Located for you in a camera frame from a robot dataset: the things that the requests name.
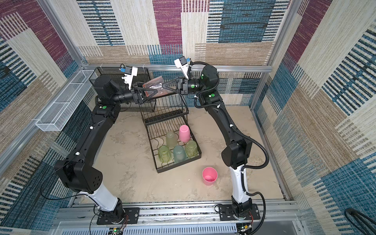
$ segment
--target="wire basket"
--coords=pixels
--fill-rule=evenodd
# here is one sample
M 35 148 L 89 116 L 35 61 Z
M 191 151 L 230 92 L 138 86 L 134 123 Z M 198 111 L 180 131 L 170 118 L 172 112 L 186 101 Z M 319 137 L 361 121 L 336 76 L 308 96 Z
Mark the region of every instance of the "wire basket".
M 180 165 L 189 163 L 191 161 L 197 160 L 201 158 L 201 149 L 199 144 L 196 141 L 196 138 L 194 137 L 192 131 L 191 131 L 191 140 L 194 140 L 197 143 L 197 149 L 198 154 L 192 158 L 187 158 L 185 161 L 175 163 L 174 158 L 172 157 L 172 160 L 170 160 L 167 163 L 162 163 L 159 161 L 158 158 L 158 149 L 162 145 L 165 145 L 166 143 L 166 135 L 168 132 L 174 132 L 176 136 L 179 136 L 179 127 L 181 125 L 187 125 L 188 122 L 187 119 L 184 116 L 179 116 L 175 118 L 170 118 L 164 121 L 160 121 L 157 123 L 153 123 L 151 125 L 146 125 L 146 131 L 148 134 L 149 142 L 150 142 L 150 148 L 152 150 L 153 154 L 153 160 L 155 169 L 158 173 L 170 170 L 172 168 L 178 167 Z M 186 142 L 181 142 L 178 140 L 178 144 L 183 146 L 185 148 Z M 170 148 L 171 156 L 173 156 L 173 148 Z
M 61 131 L 91 87 L 93 70 L 81 70 L 35 124 L 42 131 Z
M 100 75 L 109 75 L 110 78 L 116 82 L 122 89 L 125 88 L 124 80 L 121 77 L 124 77 L 124 73 L 119 70 L 118 67 L 97 67 L 94 70 L 95 76 L 90 77 L 91 84 L 94 85 L 94 82 L 97 77 Z M 137 76 L 133 77 L 132 85 L 138 82 L 145 83 L 150 80 L 149 71 L 147 68 L 138 68 Z M 153 112 L 155 108 L 156 101 L 147 101 L 148 106 L 140 107 L 138 104 L 134 102 L 130 102 L 129 104 L 120 104 L 120 112 L 138 112 L 140 108 L 146 109 L 146 112 Z
M 180 94 L 168 94 L 164 97 L 152 99 L 151 101 L 156 102 L 154 109 L 152 102 L 139 105 L 145 125 L 155 124 L 189 113 L 185 99 Z

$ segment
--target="table surface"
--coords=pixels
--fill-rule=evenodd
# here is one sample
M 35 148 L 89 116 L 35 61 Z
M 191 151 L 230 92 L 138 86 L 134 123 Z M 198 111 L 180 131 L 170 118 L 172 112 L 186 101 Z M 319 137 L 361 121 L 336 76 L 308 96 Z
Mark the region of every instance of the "table surface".
M 247 106 L 226 108 L 244 134 L 262 143 Z M 202 158 L 162 173 L 155 170 L 141 114 L 120 113 L 108 131 L 94 164 L 103 173 L 103 182 L 112 194 L 123 202 L 231 199 L 231 176 L 221 158 L 221 152 L 226 147 L 224 138 L 204 109 L 190 107 L 189 111 L 188 124 L 201 148 Z M 253 145 L 248 165 L 260 165 L 264 160 L 261 149 Z M 211 186 L 202 182 L 205 167 L 214 167 L 218 172 L 218 179 Z M 259 191 L 266 199 L 283 198 L 271 164 L 260 170 L 247 169 L 247 180 L 250 192 Z M 90 199 L 83 200 L 83 203 L 89 202 Z

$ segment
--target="plastic bag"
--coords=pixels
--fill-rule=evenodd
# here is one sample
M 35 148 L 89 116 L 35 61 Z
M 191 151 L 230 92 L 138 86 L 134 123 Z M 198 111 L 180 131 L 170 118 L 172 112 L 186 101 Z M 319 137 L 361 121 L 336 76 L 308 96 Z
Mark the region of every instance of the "plastic bag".
M 164 83 L 162 76 L 156 77 L 146 83 L 143 84 L 144 88 L 151 88 L 151 89 L 157 89 L 157 94 L 153 95 L 153 98 L 158 98 L 160 96 L 167 95 L 169 93 L 173 93 L 173 91 L 167 90 L 162 87 L 162 83 Z M 145 91 L 146 96 L 153 94 L 151 91 Z

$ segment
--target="pink cup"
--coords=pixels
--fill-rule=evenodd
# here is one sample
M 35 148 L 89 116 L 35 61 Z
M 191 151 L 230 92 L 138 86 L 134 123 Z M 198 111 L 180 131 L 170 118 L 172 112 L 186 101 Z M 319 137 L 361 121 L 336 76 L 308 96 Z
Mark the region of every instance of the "pink cup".
M 179 128 L 179 139 L 183 142 L 188 142 L 191 139 L 191 132 L 187 125 L 182 125 Z
M 206 167 L 202 171 L 202 178 L 205 185 L 212 185 L 218 178 L 217 171 L 212 167 Z

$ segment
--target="metal wire rack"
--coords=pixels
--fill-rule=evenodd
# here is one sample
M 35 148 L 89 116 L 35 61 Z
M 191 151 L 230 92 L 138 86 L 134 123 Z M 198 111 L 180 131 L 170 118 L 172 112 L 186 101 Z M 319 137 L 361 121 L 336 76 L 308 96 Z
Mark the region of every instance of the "metal wire rack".
M 158 173 L 170 170 L 172 168 L 178 167 L 180 165 L 183 165 L 183 164 L 186 164 L 186 163 L 189 163 L 191 161 L 201 158 L 201 149 L 200 149 L 200 146 L 197 144 L 197 149 L 199 153 L 193 158 L 187 158 L 187 160 L 179 162 L 179 163 L 175 163 L 173 157 L 172 157 L 172 160 L 170 160 L 167 163 L 161 163 L 159 161 L 158 149 L 162 145 L 165 145 L 167 133 L 174 132 L 176 134 L 176 137 L 178 138 L 179 127 L 181 125 L 188 126 L 187 119 L 183 115 L 179 117 L 175 117 L 175 118 L 166 119 L 164 121 L 159 121 L 150 125 L 145 125 L 149 142 L 150 142 L 150 148 L 153 153 L 154 165 Z M 191 140 L 196 141 L 196 138 L 194 137 L 192 131 L 191 131 Z M 182 142 L 178 140 L 178 144 L 185 147 L 186 142 Z M 171 155 L 173 156 L 173 148 L 170 148 L 170 152 L 171 152 Z
M 153 107 L 152 102 L 140 105 L 141 116 L 145 125 L 155 124 L 189 113 L 185 99 L 180 94 L 168 94 L 153 100 L 156 102 L 156 107 Z
M 95 76 L 90 77 L 91 84 L 94 85 L 95 79 L 100 75 L 109 75 L 110 78 L 116 82 L 121 88 L 125 88 L 124 80 L 121 77 L 124 77 L 124 73 L 119 70 L 118 67 L 97 67 L 94 70 Z M 147 68 L 138 68 L 137 76 L 133 77 L 132 85 L 138 82 L 145 83 L 150 80 L 149 71 Z M 155 108 L 156 101 L 147 101 L 143 107 L 140 107 L 138 104 L 134 102 L 130 102 L 129 104 L 121 104 L 120 105 L 120 112 L 138 112 L 140 109 L 145 109 L 146 112 L 153 112 Z

